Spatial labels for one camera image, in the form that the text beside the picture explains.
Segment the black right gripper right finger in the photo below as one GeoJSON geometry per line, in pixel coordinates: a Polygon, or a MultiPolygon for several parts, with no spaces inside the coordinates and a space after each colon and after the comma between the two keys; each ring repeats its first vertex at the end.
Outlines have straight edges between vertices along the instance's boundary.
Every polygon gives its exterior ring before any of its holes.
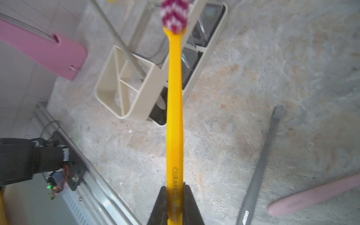
{"type": "Polygon", "coordinates": [[[189,185],[183,187],[183,225],[205,225],[189,185]]]}

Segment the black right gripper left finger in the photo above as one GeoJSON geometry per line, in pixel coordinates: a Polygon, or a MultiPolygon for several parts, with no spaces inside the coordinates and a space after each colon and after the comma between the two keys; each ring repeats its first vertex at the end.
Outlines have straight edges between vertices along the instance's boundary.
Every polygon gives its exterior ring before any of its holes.
{"type": "Polygon", "coordinates": [[[166,186],[160,188],[147,225],[167,225],[168,194],[166,186]]]}

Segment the pink toothbrush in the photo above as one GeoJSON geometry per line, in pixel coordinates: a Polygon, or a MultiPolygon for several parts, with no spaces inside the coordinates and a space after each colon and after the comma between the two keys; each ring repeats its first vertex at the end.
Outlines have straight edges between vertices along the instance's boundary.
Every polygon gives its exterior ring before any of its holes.
{"type": "Polygon", "coordinates": [[[307,207],[340,195],[360,185],[360,174],[355,174],[322,186],[318,186],[272,203],[267,212],[273,217],[298,212],[307,207]]]}

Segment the grey toothbrush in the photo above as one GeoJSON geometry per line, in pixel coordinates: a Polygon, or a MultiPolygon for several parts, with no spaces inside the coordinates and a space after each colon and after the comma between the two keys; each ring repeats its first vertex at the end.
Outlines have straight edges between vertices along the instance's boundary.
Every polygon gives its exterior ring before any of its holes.
{"type": "Polygon", "coordinates": [[[278,105],[278,106],[274,107],[274,110],[273,110],[273,113],[271,116],[270,128],[269,128],[268,134],[266,136],[266,140],[265,140],[264,146],[262,148],[262,151],[261,151],[258,163],[256,165],[253,177],[251,179],[250,185],[247,189],[246,195],[245,195],[243,203],[241,205],[241,209],[238,214],[237,221],[236,221],[237,225],[251,224],[252,218],[254,216],[256,204],[257,204],[259,191],[260,191],[262,180],[263,180],[263,174],[265,171],[267,157],[269,155],[271,144],[275,137],[279,122],[280,122],[282,116],[284,115],[285,110],[286,109],[285,109],[284,105],[278,105]]]}

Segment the yellow toothbrush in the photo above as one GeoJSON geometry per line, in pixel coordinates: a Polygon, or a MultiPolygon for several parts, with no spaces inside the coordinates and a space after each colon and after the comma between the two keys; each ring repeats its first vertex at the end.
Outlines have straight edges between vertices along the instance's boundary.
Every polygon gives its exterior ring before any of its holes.
{"type": "Polygon", "coordinates": [[[169,40],[166,190],[169,225],[183,223],[183,103],[182,103],[182,37],[188,24],[189,1],[161,2],[160,16],[169,40]]]}

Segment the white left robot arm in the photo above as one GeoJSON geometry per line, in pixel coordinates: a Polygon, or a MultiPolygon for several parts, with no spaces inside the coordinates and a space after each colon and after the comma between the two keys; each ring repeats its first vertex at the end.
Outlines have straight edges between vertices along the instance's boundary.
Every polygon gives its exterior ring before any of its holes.
{"type": "Polygon", "coordinates": [[[1,138],[1,186],[58,171],[69,161],[69,148],[43,138],[1,138]]]}

